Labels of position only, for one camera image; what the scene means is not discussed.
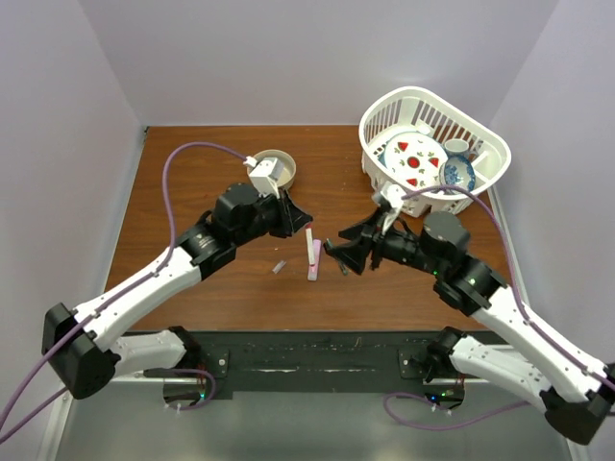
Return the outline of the blue floral bowl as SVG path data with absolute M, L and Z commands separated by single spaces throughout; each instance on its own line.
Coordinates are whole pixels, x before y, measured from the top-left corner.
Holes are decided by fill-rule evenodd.
M 476 173 L 468 158 L 454 155 L 441 165 L 439 169 L 441 184 L 453 185 L 467 191 L 473 191 L 476 186 Z

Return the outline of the white red marker pen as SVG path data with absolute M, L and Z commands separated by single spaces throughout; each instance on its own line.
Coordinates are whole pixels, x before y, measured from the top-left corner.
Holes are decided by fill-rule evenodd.
M 313 247 L 312 229 L 306 229 L 305 228 L 305 236 L 306 236 L 306 242 L 307 242 L 308 265 L 309 266 L 314 266 L 315 265 L 315 251 L 314 251 L 314 247 Z

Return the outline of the pink highlighter pen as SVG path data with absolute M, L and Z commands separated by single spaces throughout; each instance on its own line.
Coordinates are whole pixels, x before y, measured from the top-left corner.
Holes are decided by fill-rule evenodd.
M 314 259 L 313 259 L 313 263 L 308 266 L 308 271 L 307 271 L 308 281 L 317 281 L 318 279 L 321 248 L 322 248 L 322 241 L 320 239 L 314 239 L 312 242 Z

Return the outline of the beige ceramic bowl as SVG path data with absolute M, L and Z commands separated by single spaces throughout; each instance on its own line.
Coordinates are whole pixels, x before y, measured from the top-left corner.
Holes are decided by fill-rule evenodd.
M 295 182 L 297 173 L 297 165 L 294 158 L 287 152 L 277 149 L 267 149 L 254 154 L 256 160 L 265 158 L 276 158 L 283 166 L 283 171 L 280 173 L 278 186 L 285 190 L 289 190 Z

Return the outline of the watermelon pattern plate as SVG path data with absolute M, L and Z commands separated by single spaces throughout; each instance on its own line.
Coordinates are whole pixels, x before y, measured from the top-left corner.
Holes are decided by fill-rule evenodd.
M 394 179 L 416 188 L 439 184 L 439 169 L 447 159 L 437 141 L 418 132 L 396 134 L 380 155 L 381 164 Z

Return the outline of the green pen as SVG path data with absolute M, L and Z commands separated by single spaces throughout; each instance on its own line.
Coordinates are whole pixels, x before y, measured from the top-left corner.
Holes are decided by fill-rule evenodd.
M 348 275 L 349 275 L 349 271 L 348 271 L 348 269 L 346 268 L 346 266 L 345 266 L 343 263 L 338 262 L 338 266 L 339 266 L 339 268 L 340 268 L 341 273 L 342 273 L 344 276 L 348 276 Z

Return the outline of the clear pen cap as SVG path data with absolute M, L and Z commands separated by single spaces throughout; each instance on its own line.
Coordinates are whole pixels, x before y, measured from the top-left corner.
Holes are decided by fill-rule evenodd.
M 272 269 L 272 272 L 274 274 L 278 274 L 280 272 L 280 270 L 286 265 L 286 261 L 285 260 L 281 260 L 279 263 L 277 263 L 274 268 Z

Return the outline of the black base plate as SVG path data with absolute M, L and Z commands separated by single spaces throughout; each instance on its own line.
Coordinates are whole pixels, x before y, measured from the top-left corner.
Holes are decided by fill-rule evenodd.
M 196 331 L 215 396 L 416 392 L 458 383 L 427 353 L 434 331 Z

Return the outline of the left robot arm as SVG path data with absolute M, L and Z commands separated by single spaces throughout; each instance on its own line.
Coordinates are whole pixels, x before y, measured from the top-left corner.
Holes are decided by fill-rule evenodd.
M 196 340 L 182 327 L 126 337 L 138 320 L 174 295 L 234 261 L 237 249 L 269 234 L 291 237 L 313 220 L 285 190 L 261 195 L 236 183 L 218 197 L 170 247 L 145 268 L 100 298 L 68 309 L 49 309 L 42 352 L 77 400 L 91 397 L 114 377 L 150 369 L 192 375 L 203 363 Z

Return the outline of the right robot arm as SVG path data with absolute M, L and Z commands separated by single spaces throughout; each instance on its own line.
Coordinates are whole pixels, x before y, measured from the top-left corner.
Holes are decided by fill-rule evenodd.
M 384 259 L 429 273 L 434 292 L 513 347 L 507 356 L 455 328 L 445 328 L 428 347 L 437 376 L 454 372 L 485 379 L 542 413 L 560 435 L 588 445 L 614 405 L 614 367 L 584 352 L 519 299 L 514 287 L 468 251 L 470 233 L 448 212 L 423 221 L 420 234 L 397 230 L 376 211 L 340 232 L 341 245 L 325 252 L 360 275 Z

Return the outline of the white plastic dish rack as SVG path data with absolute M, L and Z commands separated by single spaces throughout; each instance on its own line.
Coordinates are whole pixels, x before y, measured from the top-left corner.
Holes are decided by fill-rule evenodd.
M 451 140 L 468 147 L 476 195 L 493 186 L 511 163 L 499 135 L 420 86 L 394 89 L 374 102 L 360 119 L 358 136 L 361 168 L 375 190 L 388 182 L 407 192 L 439 184 Z

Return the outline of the white mug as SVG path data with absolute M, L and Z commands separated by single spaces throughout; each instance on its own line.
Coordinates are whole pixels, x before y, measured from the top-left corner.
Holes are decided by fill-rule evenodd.
M 462 138 L 451 138 L 443 143 L 443 149 L 448 157 L 461 156 L 469 157 L 470 145 L 469 142 Z

